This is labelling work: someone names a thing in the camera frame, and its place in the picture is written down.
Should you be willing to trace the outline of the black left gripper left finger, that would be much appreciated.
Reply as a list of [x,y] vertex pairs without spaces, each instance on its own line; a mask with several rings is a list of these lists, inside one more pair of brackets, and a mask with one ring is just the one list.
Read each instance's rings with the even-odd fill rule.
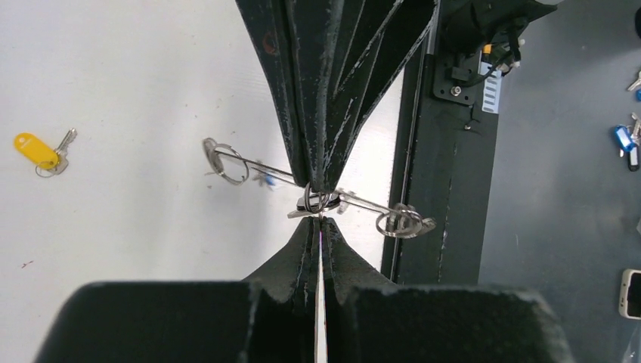
[[101,281],[63,304],[38,362],[312,362],[320,222],[240,281]]

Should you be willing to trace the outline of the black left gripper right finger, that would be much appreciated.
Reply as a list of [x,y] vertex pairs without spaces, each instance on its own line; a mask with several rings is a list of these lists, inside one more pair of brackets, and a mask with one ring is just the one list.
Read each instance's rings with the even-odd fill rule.
[[331,362],[571,362],[543,297],[519,288],[398,285],[320,223]]

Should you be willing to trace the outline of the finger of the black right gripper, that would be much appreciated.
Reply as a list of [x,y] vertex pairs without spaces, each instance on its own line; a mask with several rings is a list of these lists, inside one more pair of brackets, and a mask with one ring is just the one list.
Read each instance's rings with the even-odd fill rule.
[[312,179],[311,156],[302,126],[289,4],[289,1],[236,2],[267,79],[294,182],[321,192],[326,188]]
[[341,1],[321,88],[315,132],[315,189],[333,191],[358,133],[424,40],[434,1]]

